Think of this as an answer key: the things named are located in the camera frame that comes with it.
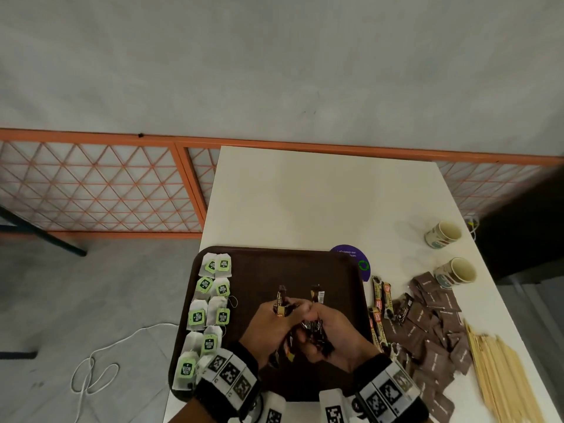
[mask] gray wall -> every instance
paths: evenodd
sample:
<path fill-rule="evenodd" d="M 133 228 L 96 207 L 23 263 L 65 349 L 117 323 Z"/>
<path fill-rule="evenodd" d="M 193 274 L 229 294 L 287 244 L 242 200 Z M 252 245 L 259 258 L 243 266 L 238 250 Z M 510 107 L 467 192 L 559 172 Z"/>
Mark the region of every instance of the gray wall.
<path fill-rule="evenodd" d="M 0 0 L 0 126 L 559 155 L 564 0 Z"/>

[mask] purple sticker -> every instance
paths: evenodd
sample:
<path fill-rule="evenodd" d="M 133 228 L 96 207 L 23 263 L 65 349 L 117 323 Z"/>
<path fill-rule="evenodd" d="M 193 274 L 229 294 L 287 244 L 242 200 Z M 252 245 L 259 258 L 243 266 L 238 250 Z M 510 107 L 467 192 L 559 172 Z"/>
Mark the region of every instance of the purple sticker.
<path fill-rule="evenodd" d="M 363 282 L 368 282 L 370 280 L 370 263 L 368 262 L 368 258 L 366 258 L 360 249 L 351 245 L 337 245 L 331 250 L 335 252 L 343 252 L 352 256 L 358 263 L 360 276 L 362 277 Z"/>

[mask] black cable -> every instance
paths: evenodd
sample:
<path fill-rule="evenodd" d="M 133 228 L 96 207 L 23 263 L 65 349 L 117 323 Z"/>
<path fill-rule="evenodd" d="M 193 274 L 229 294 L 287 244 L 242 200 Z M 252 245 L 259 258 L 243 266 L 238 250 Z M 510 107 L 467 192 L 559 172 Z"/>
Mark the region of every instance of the black cable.
<path fill-rule="evenodd" d="M 259 398 L 261 398 L 261 412 L 258 413 L 258 417 L 255 421 L 251 422 L 251 423 L 257 423 L 261 417 L 262 417 L 262 412 L 264 411 L 264 399 L 262 398 L 262 393 L 258 395 Z"/>

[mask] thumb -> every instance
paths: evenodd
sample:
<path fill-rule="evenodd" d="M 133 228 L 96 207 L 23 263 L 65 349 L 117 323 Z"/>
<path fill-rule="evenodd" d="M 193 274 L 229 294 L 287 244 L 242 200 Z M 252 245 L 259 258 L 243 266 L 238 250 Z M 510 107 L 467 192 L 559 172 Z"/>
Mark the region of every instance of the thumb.
<path fill-rule="evenodd" d="M 294 327 L 302 322 L 302 320 L 315 320 L 314 311 L 311 309 L 311 302 L 305 302 L 296 308 L 287 318 L 284 318 L 289 328 Z"/>

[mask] gray floor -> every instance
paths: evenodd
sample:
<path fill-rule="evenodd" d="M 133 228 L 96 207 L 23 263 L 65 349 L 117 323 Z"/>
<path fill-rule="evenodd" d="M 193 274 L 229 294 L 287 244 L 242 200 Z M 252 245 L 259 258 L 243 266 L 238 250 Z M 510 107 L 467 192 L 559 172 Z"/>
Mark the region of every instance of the gray floor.
<path fill-rule="evenodd" d="M 73 423 L 78 395 L 69 380 L 82 359 L 139 327 L 180 319 L 199 241 L 85 246 L 80 258 L 40 240 L 0 237 L 0 350 L 39 349 L 33 361 L 0 361 L 4 423 Z M 175 335 L 174 327 L 155 327 L 100 352 L 95 378 L 112 362 L 120 373 L 86 398 L 79 422 L 160 421 Z"/>

